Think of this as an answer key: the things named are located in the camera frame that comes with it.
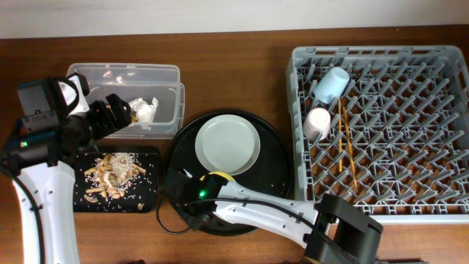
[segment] green light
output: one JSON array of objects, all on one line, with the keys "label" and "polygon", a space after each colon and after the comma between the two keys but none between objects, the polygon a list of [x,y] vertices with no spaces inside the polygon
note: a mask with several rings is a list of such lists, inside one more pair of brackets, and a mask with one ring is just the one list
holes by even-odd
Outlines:
[{"label": "green light", "polygon": [[201,199],[204,198],[205,194],[206,194],[206,193],[205,193],[204,190],[200,191],[200,192],[199,192],[199,198],[201,198]]}]

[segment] white plate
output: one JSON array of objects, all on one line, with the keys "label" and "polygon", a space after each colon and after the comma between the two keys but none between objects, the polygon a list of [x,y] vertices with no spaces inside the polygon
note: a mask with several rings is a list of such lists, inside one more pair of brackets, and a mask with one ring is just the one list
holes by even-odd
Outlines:
[{"label": "white plate", "polygon": [[196,137],[196,154],[211,172],[238,175],[249,169],[261,149],[256,128],[246,119],[223,114],[208,120]]}]

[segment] cable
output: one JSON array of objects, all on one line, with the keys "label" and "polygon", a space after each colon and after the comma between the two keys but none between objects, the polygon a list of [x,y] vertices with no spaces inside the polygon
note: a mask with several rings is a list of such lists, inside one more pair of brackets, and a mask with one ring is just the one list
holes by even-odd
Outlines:
[{"label": "cable", "polygon": [[359,262],[357,260],[353,259],[350,255],[348,255],[348,253],[344,252],[344,250],[340,246],[338,246],[336,243],[334,243],[334,241],[332,241],[332,239],[330,239],[325,233],[318,230],[317,227],[315,225],[313,225],[310,221],[304,219],[303,217],[300,217],[298,214],[293,213],[292,211],[287,210],[287,209],[285,209],[281,206],[275,205],[275,204],[270,203],[270,202],[249,200],[249,199],[234,199],[234,198],[204,199],[204,200],[198,200],[198,201],[185,203],[184,206],[195,205],[195,204],[203,203],[203,202],[237,202],[237,203],[246,203],[246,204],[253,204],[253,205],[264,205],[264,206],[268,206],[270,208],[274,208],[274,209],[279,210],[283,213],[286,213],[288,216],[291,216],[291,217],[294,217],[294,218],[298,219],[300,222],[304,223],[305,225],[307,225],[308,227],[313,229],[314,233],[318,234],[323,240],[325,240],[326,243],[329,244],[329,246],[334,247],[340,253],[340,255],[342,257],[346,258],[351,263],[359,264]]},{"label": "cable", "polygon": [[6,167],[0,166],[0,169],[7,174],[8,177],[11,177],[13,181],[21,188],[23,193],[26,195],[28,198],[29,202],[31,203],[31,210],[34,213],[34,217],[36,218],[36,225],[37,225],[37,238],[39,241],[39,258],[40,258],[40,263],[45,264],[45,246],[44,246],[44,232],[43,232],[43,222],[41,221],[41,216],[39,214],[39,207],[36,204],[36,201],[34,200],[34,197],[32,196],[31,192],[28,190],[28,188],[24,185],[24,183],[18,179],[18,177],[14,176],[13,173]]},{"label": "cable", "polygon": [[163,203],[163,200],[164,200],[164,197],[161,197],[160,199],[160,202],[156,205],[156,220],[158,221],[158,223],[160,224],[160,227],[163,228],[163,230],[165,230],[168,234],[171,234],[171,235],[182,235],[182,234],[185,234],[187,232],[189,232],[189,230],[191,230],[191,227],[188,227],[182,231],[171,231],[169,229],[167,229],[163,223],[161,223],[161,220],[160,220],[160,207],[161,207],[161,204]]}]

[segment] black cutting board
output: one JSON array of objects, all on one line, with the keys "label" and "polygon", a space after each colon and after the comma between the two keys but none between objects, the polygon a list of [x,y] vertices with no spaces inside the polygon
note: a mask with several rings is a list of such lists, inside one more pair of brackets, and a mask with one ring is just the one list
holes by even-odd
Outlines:
[{"label": "black cutting board", "polygon": [[[99,153],[85,151],[78,153],[75,158],[75,187],[73,189],[74,212],[106,212],[106,213],[147,213],[156,203],[156,188],[158,183],[158,164],[160,151],[157,147],[99,147]],[[84,172],[95,166],[96,158],[104,158],[108,153],[135,153],[137,165],[145,169],[145,174],[139,173],[131,181],[132,186],[127,189],[124,197],[119,199],[103,198],[99,192],[89,196],[98,202],[89,202],[84,198],[86,190],[93,188],[92,181],[87,180]]]}]

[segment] round black tray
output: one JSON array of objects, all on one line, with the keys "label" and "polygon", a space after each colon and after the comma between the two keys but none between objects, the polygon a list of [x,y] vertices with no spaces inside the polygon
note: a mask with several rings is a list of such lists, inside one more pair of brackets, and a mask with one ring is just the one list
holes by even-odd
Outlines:
[{"label": "round black tray", "polygon": [[[285,143],[277,130],[268,122],[245,111],[216,111],[199,117],[184,127],[173,138],[166,156],[164,171],[168,168],[177,171],[186,169],[192,175],[206,175],[209,171],[200,164],[196,156],[196,136],[206,121],[222,114],[234,114],[247,119],[256,128],[261,140],[259,157],[246,172],[234,176],[236,182],[264,194],[281,198],[287,197],[293,184],[293,163]],[[183,219],[188,217],[184,207],[176,206],[174,203],[171,205]],[[213,218],[215,221],[212,224],[206,224],[200,228],[202,232],[211,235],[233,236],[246,234],[256,229],[256,227],[245,224],[230,224],[214,215]]]}]

